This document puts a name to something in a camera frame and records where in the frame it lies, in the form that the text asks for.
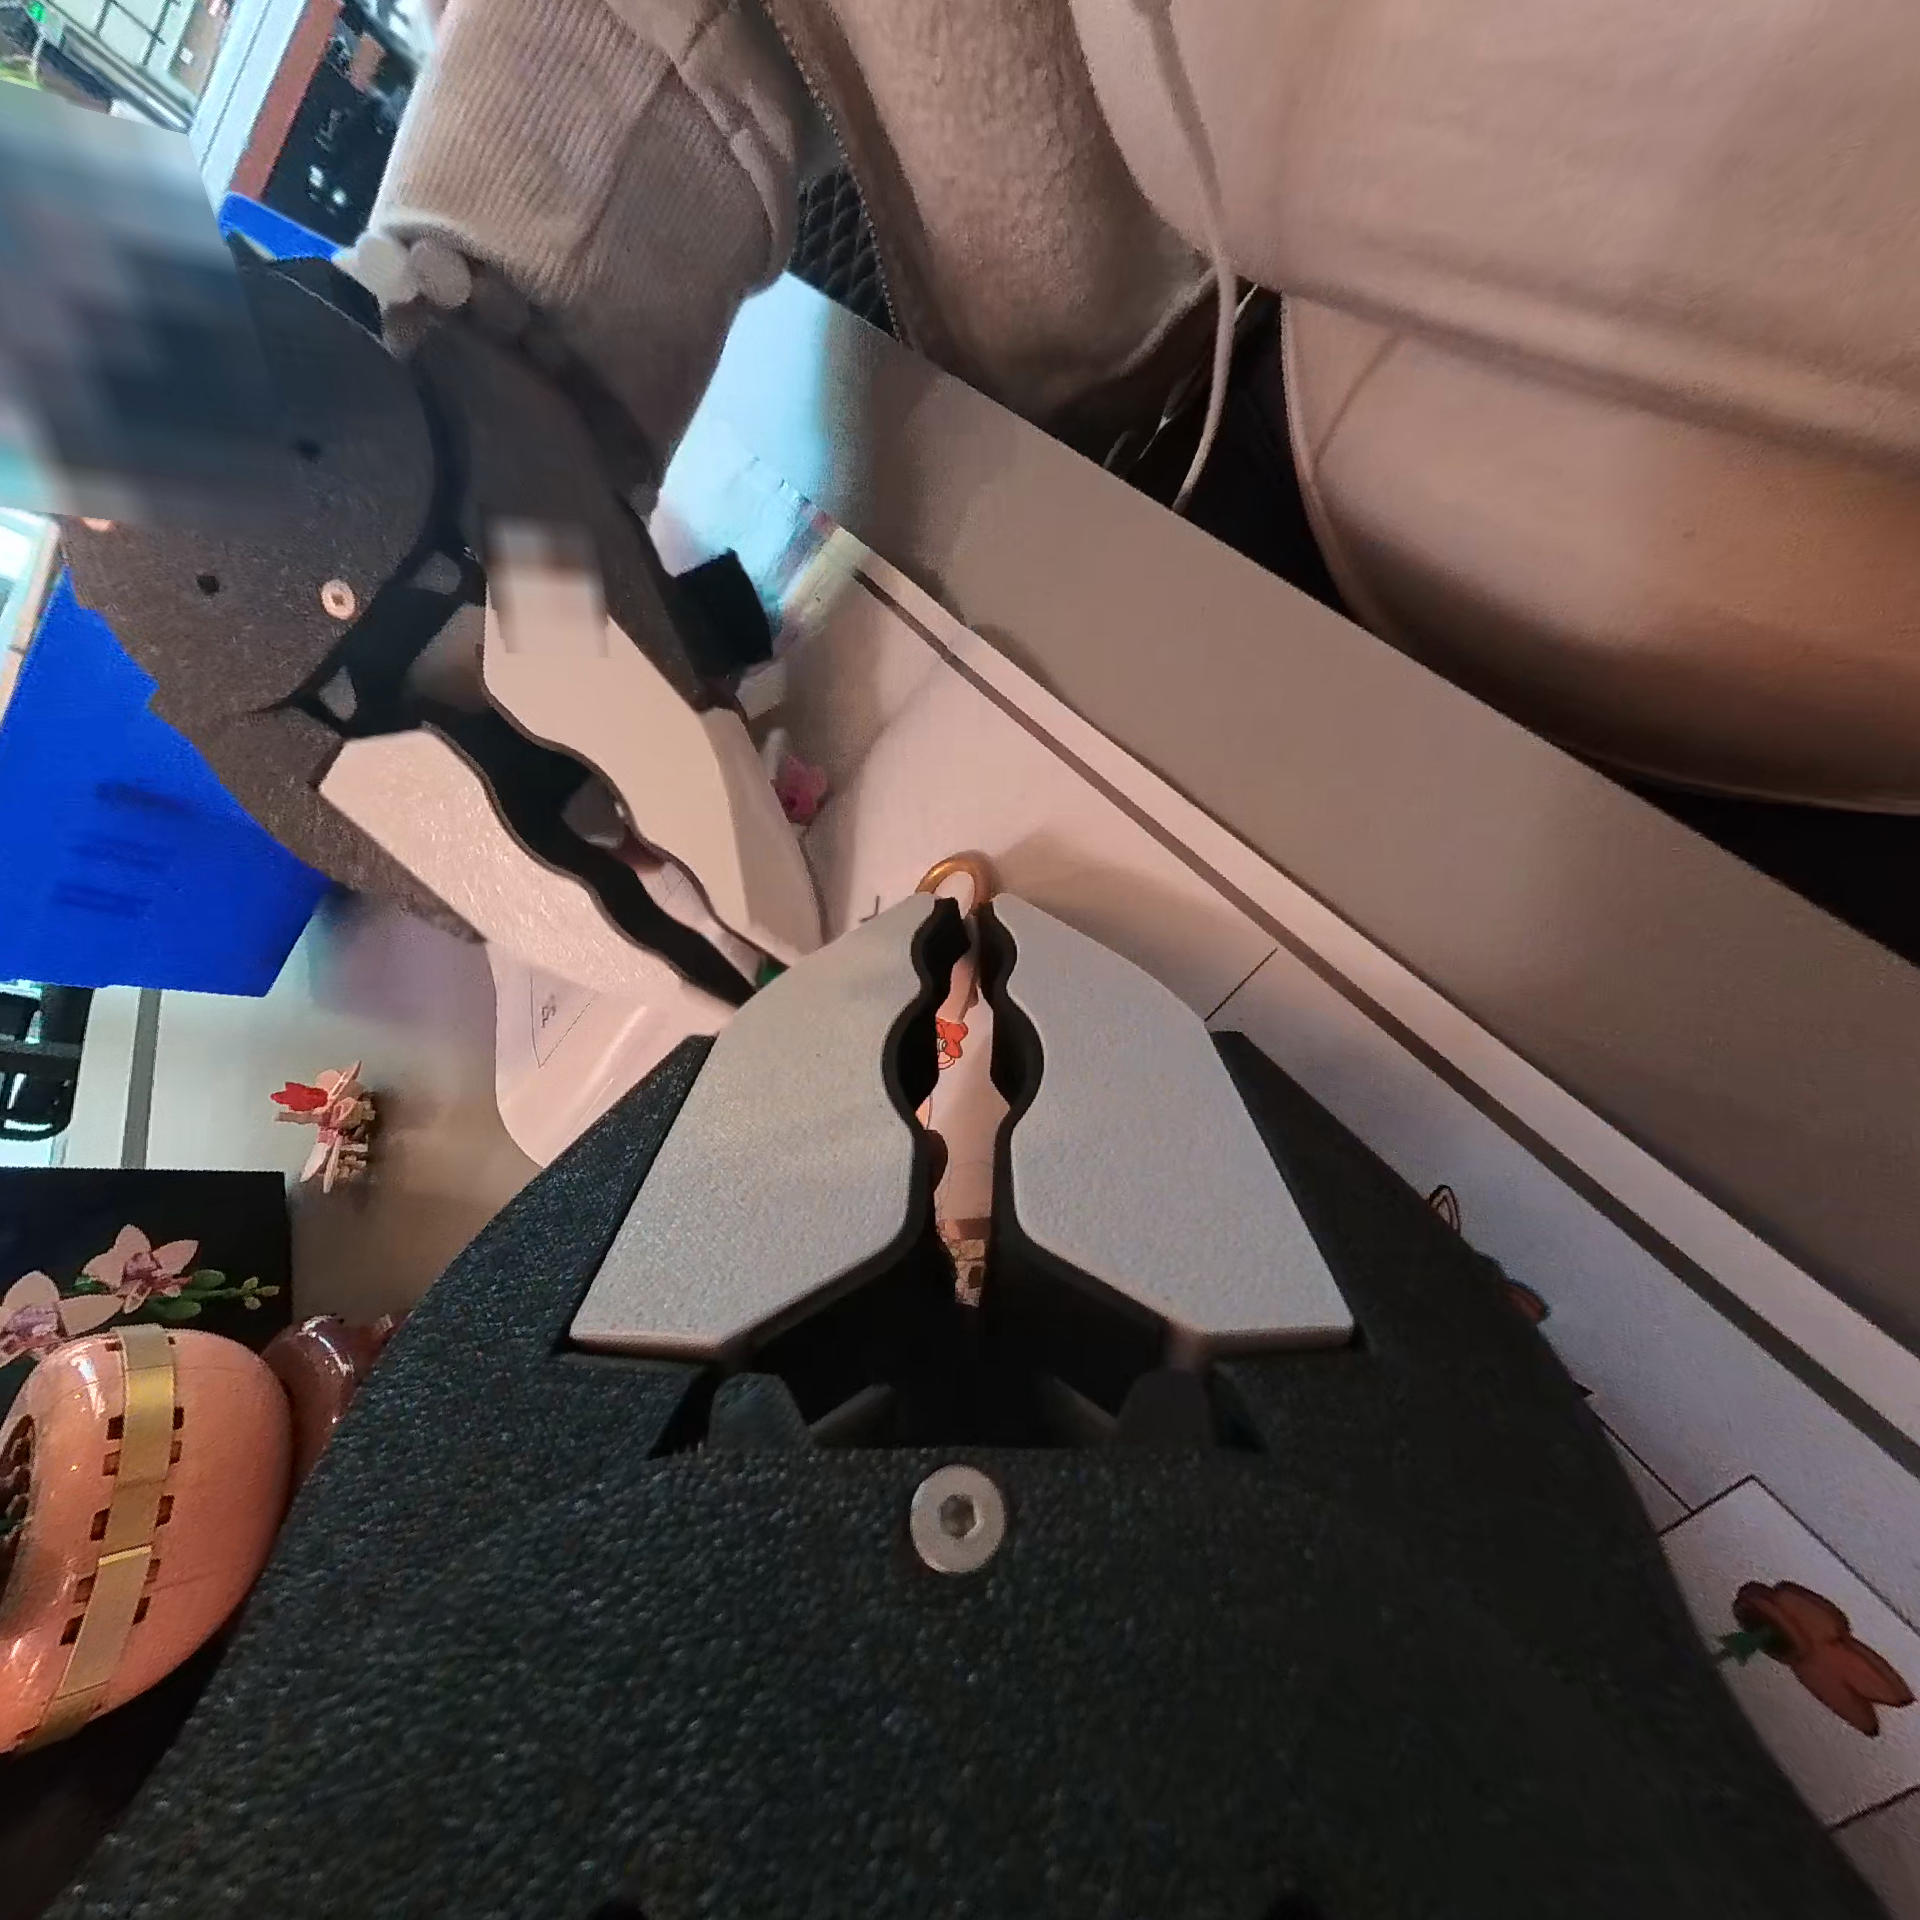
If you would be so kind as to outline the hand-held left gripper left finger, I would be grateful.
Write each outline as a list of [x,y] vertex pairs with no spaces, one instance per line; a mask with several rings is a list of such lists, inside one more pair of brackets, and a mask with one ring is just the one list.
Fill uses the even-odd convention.
[[917,1111],[968,954],[958,905],[910,896],[793,963],[713,1040],[569,1327],[578,1349],[745,1357],[844,1300],[956,1308]]

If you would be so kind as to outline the white jacket drawstring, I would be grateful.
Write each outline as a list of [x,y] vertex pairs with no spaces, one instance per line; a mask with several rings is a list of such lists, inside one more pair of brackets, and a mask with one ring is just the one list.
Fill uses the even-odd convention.
[[1174,516],[1187,521],[1213,463],[1226,416],[1241,295],[1226,240],[1224,197],[1213,143],[1191,81],[1174,6],[1170,2],[1133,2],[1127,4],[1125,12],[1138,42],[1140,92],[1151,98],[1151,107],[1146,109],[1138,128],[1119,143],[1127,150],[1131,171],[1136,180],[1142,180],[1142,192],[1166,225],[1176,222],[1174,208],[1162,192],[1172,180],[1168,169],[1177,163],[1183,171],[1185,207],[1198,233],[1191,238],[1191,246],[1204,253],[1213,291],[1204,414],[1194,433],[1185,476],[1168,504]]

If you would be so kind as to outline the red and pink flower cluster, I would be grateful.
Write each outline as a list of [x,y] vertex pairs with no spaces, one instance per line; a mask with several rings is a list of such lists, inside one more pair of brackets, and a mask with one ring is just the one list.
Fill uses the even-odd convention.
[[310,1132],[299,1171],[303,1186],[329,1194],[366,1175],[378,1113],[361,1063],[321,1070],[306,1083],[288,1081],[271,1093],[271,1102],[278,1124]]

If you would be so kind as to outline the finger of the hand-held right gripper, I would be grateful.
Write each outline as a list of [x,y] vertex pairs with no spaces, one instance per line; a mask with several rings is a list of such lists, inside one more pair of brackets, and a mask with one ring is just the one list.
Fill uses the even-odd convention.
[[492,709],[595,774],[636,840],[698,883],[717,926],[784,965],[818,950],[799,838],[728,709],[696,709],[587,600],[533,611],[492,600],[481,675]]
[[750,980],[664,911],[617,858],[557,830],[527,847],[492,785],[443,735],[374,735],[335,755],[320,797],[496,948],[597,993],[677,980],[735,1008]]

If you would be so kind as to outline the black orchid print box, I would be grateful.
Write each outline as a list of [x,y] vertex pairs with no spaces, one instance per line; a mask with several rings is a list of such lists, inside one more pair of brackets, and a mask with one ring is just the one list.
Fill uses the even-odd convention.
[[291,1321],[291,1229],[273,1171],[3,1169],[1,1368],[130,1325],[252,1351]]

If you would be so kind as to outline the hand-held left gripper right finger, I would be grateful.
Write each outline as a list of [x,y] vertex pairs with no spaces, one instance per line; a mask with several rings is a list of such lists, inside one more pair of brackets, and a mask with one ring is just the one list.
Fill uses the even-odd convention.
[[994,1226],[1168,1347],[1342,1347],[1331,1263],[1191,1005],[1026,900],[981,916]]

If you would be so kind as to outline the blue storage box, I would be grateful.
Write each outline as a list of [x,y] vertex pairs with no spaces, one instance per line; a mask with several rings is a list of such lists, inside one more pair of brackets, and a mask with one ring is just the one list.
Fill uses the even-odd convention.
[[1,975],[260,999],[327,881],[237,806],[59,574],[1,722]]

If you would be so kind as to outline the white instruction booklet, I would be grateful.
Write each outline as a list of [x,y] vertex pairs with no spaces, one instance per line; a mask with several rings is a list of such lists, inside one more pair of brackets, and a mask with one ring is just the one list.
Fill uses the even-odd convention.
[[[726,428],[677,454],[672,566],[743,544],[780,619],[749,701],[829,795],[797,830],[827,937],[919,883],[1014,896],[1252,1044],[1496,1267],[1571,1370],[1693,1628],[1812,1816],[1915,1876],[1915,1360],[1069,712]],[[953,973],[938,1216],[990,1218],[1005,1104]]]

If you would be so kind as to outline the background shelf unit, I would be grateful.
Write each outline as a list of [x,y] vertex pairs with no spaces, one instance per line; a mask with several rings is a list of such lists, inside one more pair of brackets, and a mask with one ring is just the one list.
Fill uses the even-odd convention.
[[441,4],[5,2],[3,81],[179,132],[237,195],[344,244],[370,216]]

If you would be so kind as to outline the person's right forearm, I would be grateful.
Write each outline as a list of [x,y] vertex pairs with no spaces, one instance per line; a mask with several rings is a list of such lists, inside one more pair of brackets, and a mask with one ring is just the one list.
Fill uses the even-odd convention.
[[636,433],[640,514],[793,246],[810,105],[758,4],[449,4],[366,233],[389,334],[526,321]]

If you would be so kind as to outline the glossy brown pot base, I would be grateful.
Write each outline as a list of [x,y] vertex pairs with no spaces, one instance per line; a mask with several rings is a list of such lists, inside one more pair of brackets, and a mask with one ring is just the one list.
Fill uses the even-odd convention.
[[291,1495],[312,1473],[342,1420],[374,1362],[402,1317],[381,1315],[350,1323],[340,1315],[312,1315],[269,1340],[260,1359],[286,1396],[291,1424]]

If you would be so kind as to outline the pink vase with gold band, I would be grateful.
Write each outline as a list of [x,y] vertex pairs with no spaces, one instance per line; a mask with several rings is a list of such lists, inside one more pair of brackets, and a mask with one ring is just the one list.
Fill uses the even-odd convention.
[[235,1615],[291,1490],[291,1415],[228,1338],[136,1325],[37,1362],[3,1424],[1,1752],[67,1741]]

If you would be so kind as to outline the black mesh chair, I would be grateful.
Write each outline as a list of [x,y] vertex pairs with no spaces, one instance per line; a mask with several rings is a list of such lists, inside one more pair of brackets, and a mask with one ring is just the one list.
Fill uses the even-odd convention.
[[872,222],[842,160],[810,177],[795,199],[788,276],[900,345],[913,338],[898,325]]

